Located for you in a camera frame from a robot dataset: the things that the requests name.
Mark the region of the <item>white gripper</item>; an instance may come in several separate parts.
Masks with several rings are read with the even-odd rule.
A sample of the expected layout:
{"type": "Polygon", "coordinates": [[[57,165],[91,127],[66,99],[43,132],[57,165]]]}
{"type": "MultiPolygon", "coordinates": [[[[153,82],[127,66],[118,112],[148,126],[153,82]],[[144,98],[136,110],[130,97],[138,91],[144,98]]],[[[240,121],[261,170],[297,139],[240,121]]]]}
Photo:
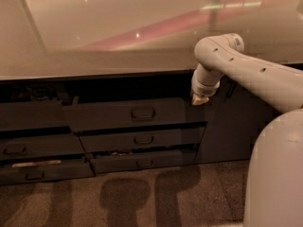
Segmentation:
{"type": "Polygon", "coordinates": [[[198,64],[191,79],[191,104],[200,106],[209,101],[220,87],[223,74],[215,69],[209,69],[198,64]]]}

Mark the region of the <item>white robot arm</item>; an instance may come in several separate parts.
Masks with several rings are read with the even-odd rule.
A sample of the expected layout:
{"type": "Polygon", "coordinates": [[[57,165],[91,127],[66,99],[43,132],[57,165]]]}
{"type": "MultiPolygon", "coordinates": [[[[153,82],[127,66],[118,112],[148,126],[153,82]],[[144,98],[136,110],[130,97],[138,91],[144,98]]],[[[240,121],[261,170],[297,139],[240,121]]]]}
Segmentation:
{"type": "Polygon", "coordinates": [[[303,74],[243,51],[236,33],[201,39],[194,48],[193,98],[207,102],[227,76],[281,112],[253,148],[243,227],[303,227],[303,74]]]}

